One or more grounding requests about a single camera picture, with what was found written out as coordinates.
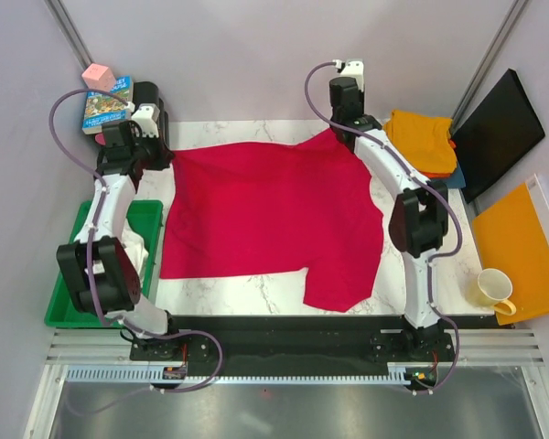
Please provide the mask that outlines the crimson red t-shirt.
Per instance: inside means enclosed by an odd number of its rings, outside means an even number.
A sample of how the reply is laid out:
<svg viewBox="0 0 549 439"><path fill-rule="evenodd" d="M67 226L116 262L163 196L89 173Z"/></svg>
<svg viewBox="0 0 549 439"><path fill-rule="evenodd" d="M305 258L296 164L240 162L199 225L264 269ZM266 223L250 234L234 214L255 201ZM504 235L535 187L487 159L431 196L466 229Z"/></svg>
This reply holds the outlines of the crimson red t-shirt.
<svg viewBox="0 0 549 439"><path fill-rule="evenodd" d="M369 170L331 131L182 150L172 166L162 278L305 270L306 305L346 312L371 296L383 215Z"/></svg>

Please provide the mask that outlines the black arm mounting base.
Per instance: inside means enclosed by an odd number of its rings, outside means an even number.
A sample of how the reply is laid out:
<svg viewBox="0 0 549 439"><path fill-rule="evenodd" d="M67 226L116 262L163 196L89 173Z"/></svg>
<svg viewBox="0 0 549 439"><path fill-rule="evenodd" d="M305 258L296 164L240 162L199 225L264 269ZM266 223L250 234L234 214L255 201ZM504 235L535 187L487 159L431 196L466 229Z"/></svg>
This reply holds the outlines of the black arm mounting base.
<svg viewBox="0 0 549 439"><path fill-rule="evenodd" d="M172 340L133 339L130 358L184 360L196 372L384 372L391 362L445 364L443 321L415 329L397 316L175 316Z"/></svg>

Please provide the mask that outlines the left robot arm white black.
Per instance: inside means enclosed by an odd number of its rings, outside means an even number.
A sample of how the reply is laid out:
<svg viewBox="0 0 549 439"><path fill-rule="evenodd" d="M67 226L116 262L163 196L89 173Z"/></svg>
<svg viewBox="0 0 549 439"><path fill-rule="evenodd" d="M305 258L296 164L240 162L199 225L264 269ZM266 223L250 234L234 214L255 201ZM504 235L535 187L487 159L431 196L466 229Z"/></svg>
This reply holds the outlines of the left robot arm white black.
<svg viewBox="0 0 549 439"><path fill-rule="evenodd" d="M146 170L169 167L168 149L155 116L138 113L102 126L104 146L94 177L94 196L81 230L56 257L76 311L97 316L104 326L124 324L143 337L162 359L174 359L182 337L169 329L167 311L143 296L139 272L122 243L128 209Z"/></svg>

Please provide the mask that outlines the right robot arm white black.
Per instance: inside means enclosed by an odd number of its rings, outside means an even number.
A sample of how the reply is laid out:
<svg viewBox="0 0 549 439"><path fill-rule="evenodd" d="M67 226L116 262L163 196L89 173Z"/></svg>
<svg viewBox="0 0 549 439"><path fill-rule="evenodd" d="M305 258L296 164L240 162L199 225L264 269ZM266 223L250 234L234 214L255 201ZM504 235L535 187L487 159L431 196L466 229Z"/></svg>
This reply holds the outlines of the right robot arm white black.
<svg viewBox="0 0 549 439"><path fill-rule="evenodd" d="M413 327L401 336L409 359L423 359L434 348L435 325L432 258L448 232L447 188L431 183L412 167L388 140L378 121L364 113L363 92L357 81L337 77L329 81L331 128L338 140L378 177L393 199L388 233L402 254L405 274L404 319Z"/></svg>

